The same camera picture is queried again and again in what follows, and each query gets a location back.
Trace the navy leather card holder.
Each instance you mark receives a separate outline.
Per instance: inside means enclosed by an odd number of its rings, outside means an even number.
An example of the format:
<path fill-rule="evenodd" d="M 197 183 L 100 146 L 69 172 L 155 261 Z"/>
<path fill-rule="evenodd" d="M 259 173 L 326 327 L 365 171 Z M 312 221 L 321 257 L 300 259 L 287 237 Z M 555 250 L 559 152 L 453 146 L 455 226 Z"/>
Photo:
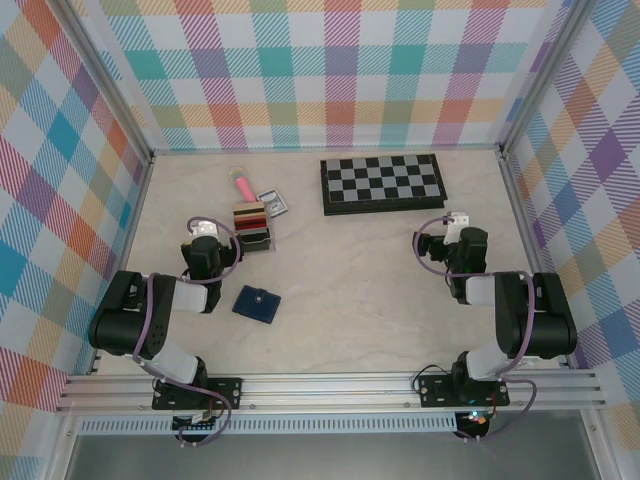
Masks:
<path fill-rule="evenodd" d="M 243 317 L 271 324 L 281 302 L 281 297 L 267 290 L 244 285 L 232 312 Z"/>

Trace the blue playing card box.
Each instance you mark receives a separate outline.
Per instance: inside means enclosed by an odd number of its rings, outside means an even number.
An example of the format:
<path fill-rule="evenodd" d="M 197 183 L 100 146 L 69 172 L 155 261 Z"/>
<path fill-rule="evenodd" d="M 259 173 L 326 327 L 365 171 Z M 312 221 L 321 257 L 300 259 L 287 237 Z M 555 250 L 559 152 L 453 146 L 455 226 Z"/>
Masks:
<path fill-rule="evenodd" d="M 264 204 L 265 210 L 270 218 L 279 217 L 289 211 L 281 193 L 276 188 L 259 193 L 256 197 Z"/>

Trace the pink toy microphone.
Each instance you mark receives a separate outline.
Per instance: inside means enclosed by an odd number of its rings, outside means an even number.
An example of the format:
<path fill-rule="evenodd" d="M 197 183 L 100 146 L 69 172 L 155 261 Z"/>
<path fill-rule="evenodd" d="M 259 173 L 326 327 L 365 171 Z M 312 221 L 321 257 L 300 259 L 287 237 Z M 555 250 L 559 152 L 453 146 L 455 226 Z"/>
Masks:
<path fill-rule="evenodd" d="M 246 170 L 243 167 L 232 167 L 229 176 L 245 202 L 257 202 L 256 194 L 250 185 Z"/>

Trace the black grey chessboard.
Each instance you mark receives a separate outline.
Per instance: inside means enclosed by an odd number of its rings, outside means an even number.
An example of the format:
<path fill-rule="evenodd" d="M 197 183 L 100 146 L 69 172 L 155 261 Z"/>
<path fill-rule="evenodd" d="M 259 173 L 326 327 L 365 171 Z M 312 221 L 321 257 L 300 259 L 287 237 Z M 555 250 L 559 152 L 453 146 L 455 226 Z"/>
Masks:
<path fill-rule="evenodd" d="M 320 162 L 326 216 L 441 209 L 448 199 L 433 154 Z"/>

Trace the left controller board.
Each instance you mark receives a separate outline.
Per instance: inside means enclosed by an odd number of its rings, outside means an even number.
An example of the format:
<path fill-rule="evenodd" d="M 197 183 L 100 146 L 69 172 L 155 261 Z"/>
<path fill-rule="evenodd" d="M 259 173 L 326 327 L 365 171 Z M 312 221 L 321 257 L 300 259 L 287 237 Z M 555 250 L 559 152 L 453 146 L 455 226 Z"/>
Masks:
<path fill-rule="evenodd" d="M 171 430 L 183 436 L 208 435 L 216 429 L 218 416 L 206 416 L 205 414 L 174 416 L 171 422 Z"/>

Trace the controller board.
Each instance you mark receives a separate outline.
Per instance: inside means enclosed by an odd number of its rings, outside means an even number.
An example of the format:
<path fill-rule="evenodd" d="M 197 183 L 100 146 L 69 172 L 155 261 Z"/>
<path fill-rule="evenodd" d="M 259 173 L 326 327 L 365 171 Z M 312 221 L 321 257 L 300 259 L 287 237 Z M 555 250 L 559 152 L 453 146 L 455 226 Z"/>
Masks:
<path fill-rule="evenodd" d="M 174 416 L 171 422 L 171 430 L 183 436 L 208 435 L 216 429 L 218 416 L 206 416 L 205 414 Z"/>
<path fill-rule="evenodd" d="M 486 411 L 457 413 L 457 432 L 463 436 L 484 436 L 489 431 L 492 417 L 493 414 Z"/>

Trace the right controller board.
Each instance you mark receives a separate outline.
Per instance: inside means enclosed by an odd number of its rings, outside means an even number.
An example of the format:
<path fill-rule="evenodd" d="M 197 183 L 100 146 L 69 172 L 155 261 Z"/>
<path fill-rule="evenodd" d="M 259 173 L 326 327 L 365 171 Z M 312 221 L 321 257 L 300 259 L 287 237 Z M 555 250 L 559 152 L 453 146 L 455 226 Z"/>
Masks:
<path fill-rule="evenodd" d="M 463 436 L 484 436 L 489 431 L 492 417 L 493 414 L 486 411 L 457 413 L 457 432 Z"/>

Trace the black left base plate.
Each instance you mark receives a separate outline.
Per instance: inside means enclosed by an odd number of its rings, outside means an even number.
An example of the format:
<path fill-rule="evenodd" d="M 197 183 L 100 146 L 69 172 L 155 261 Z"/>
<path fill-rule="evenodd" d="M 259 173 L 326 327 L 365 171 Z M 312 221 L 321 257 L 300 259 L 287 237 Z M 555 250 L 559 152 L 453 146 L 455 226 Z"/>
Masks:
<path fill-rule="evenodd" d="M 195 392 L 176 385 L 154 380 L 151 408 L 156 411 L 168 410 L 220 410 L 223 402 L 208 394 Z M 209 377 L 200 389 L 206 389 L 225 397 L 232 410 L 240 407 L 242 379 L 239 377 Z"/>

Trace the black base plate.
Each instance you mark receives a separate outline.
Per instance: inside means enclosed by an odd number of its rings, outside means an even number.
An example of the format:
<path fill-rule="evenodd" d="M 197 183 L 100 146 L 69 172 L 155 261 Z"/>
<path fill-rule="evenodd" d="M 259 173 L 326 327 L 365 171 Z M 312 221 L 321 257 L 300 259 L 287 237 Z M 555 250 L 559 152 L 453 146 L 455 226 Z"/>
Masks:
<path fill-rule="evenodd" d="M 156 411 L 168 410 L 220 410 L 223 402 L 208 394 L 195 392 L 176 385 L 154 380 L 151 408 Z M 242 379 L 239 377 L 209 377 L 200 389 L 206 389 L 225 397 L 232 410 L 240 407 Z"/>
<path fill-rule="evenodd" d="M 504 407 L 510 405 L 504 382 L 465 380 L 457 383 L 448 374 L 422 375 L 418 380 L 422 408 Z"/>

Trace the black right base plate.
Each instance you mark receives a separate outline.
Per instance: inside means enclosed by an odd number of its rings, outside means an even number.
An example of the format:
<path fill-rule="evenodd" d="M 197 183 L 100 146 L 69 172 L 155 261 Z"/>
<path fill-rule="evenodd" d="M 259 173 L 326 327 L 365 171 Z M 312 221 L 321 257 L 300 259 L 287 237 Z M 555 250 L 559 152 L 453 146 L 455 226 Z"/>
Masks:
<path fill-rule="evenodd" d="M 510 405 L 504 382 L 465 380 L 457 383 L 448 374 L 422 375 L 418 380 L 422 408 L 504 407 Z"/>

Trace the aluminium table back rail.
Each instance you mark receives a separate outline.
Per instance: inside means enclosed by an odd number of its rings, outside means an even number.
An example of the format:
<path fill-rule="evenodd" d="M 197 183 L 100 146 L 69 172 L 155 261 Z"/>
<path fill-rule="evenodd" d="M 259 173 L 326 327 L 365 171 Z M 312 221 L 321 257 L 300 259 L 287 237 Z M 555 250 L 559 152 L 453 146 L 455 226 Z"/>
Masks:
<path fill-rule="evenodd" d="M 282 148 L 231 148 L 231 149 L 155 149 L 153 157 L 195 156 L 195 155 L 258 155 L 258 154 L 311 154 L 311 153 L 357 153 L 357 152 L 431 152 L 431 151 L 495 151 L 498 145 L 492 143 L 437 144 L 437 145 L 391 145 L 391 146 L 311 146 Z"/>

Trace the aluminium mounting rail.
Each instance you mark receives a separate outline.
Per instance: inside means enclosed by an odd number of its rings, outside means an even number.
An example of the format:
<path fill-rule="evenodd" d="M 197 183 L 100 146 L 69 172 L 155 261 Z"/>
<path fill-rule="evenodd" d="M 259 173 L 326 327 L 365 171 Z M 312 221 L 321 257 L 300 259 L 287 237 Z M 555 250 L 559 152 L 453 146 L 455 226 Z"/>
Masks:
<path fill-rule="evenodd" d="M 410 372 L 239 374 L 238 414 L 396 413 L 534 410 L 598 410 L 606 395 L 590 370 L 525 369 L 511 374 L 510 405 L 504 407 L 422 408 L 418 380 Z M 56 408 L 66 415 L 151 414 L 152 379 L 147 375 L 70 377 Z"/>

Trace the aluminium frame post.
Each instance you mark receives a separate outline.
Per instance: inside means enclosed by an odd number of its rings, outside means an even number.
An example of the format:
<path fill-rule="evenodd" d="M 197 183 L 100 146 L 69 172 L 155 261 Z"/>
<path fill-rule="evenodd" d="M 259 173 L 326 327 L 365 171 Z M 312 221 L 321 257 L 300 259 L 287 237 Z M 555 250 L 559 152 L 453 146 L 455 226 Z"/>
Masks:
<path fill-rule="evenodd" d="M 98 90 L 105 97 L 115 118 L 120 122 L 124 133 L 132 141 L 136 152 L 141 155 L 147 165 L 152 164 L 152 151 L 71 1 L 48 0 L 48 3 L 69 35 L 74 47 L 78 50 L 81 59 L 86 64 L 87 71 L 95 81 Z"/>
<path fill-rule="evenodd" d="M 535 110 L 542 101 L 547 89 L 553 83 L 563 65 L 572 45 L 576 41 L 584 23 L 589 19 L 598 0 L 576 0 L 568 12 L 565 22 L 559 30 L 554 43 L 549 49 L 540 72 L 532 84 L 531 90 L 524 98 L 512 126 L 507 131 L 505 140 L 499 147 L 499 160 L 507 161 L 515 145 L 525 133 Z"/>

